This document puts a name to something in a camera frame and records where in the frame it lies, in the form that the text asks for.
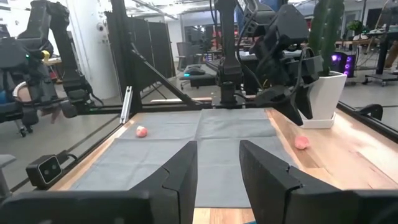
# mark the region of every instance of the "floor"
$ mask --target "floor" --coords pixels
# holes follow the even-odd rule
[[[373,58],[364,64],[371,66],[372,63],[374,63]],[[208,73],[215,73],[206,66],[202,66],[202,69]],[[341,101],[352,107],[361,107],[371,103],[383,106],[398,105],[398,84],[389,83],[385,87],[381,87],[377,83],[370,83],[368,85],[360,84],[367,73],[369,72],[361,71],[356,74],[357,77],[352,79],[352,81],[358,82],[357,85],[346,86],[341,96]],[[175,78],[171,82],[179,88],[179,80]],[[60,94],[62,94],[62,87],[58,86],[57,88],[61,92]],[[168,91],[164,86],[159,87],[158,91],[167,98],[175,98],[173,93]],[[163,97],[158,91],[153,91],[143,99],[143,102],[162,99]],[[196,89],[190,88],[187,85],[183,92],[191,97],[206,97],[216,91],[218,91],[217,86],[204,86]],[[104,102],[106,105],[121,104],[119,96],[105,100]],[[397,114],[398,107],[385,108],[383,122],[398,129]],[[62,150],[70,148],[73,148],[71,153],[79,156],[95,142],[110,133],[118,123],[119,118],[116,114],[78,116],[72,119],[61,117],[55,124],[50,124],[50,118],[46,116],[40,118],[39,124],[34,126],[34,133],[28,135],[26,138],[21,138],[18,135],[14,123],[0,124],[0,154],[12,154],[17,158],[17,161],[4,169],[8,185],[13,187],[21,181],[26,180],[26,165],[40,156],[57,154]],[[18,192],[32,189],[33,186],[27,183]]]

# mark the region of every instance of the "robot workstation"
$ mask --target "robot workstation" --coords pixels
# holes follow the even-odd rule
[[[67,118],[120,114],[113,132],[66,167],[67,152],[31,163],[26,171],[37,190],[11,193],[0,177],[0,223],[398,223],[397,166],[387,168],[390,163],[374,152],[397,149],[396,143],[342,110],[332,129],[299,127],[313,118],[309,91],[323,59],[302,44],[308,26],[293,5],[275,12],[255,0],[216,0],[223,34],[219,94],[190,98],[131,43],[124,1],[110,2],[120,65],[130,82],[119,108],[91,99],[72,46],[63,44],[69,11],[59,2],[32,1],[26,31],[0,40],[1,70],[22,74],[32,98],[19,102],[25,125],[39,122],[37,110],[56,106]],[[256,38],[251,52],[259,60],[257,72],[266,73],[270,84],[259,84],[256,95],[241,90],[243,76],[256,75],[234,43],[236,9],[245,18],[240,38]],[[52,53],[49,29],[65,68],[65,98],[57,96],[42,63]],[[300,55],[286,57],[292,49]],[[155,71],[178,99],[143,103],[135,63]],[[145,138],[134,134],[140,125],[147,127]],[[309,139],[309,150],[294,147],[299,135]]]

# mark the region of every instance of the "white pot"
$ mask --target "white pot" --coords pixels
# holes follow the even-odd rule
[[[329,77],[320,77],[310,87],[310,102],[313,119],[301,114],[305,129],[327,129],[335,122],[335,110],[346,82],[347,76],[330,72]]]

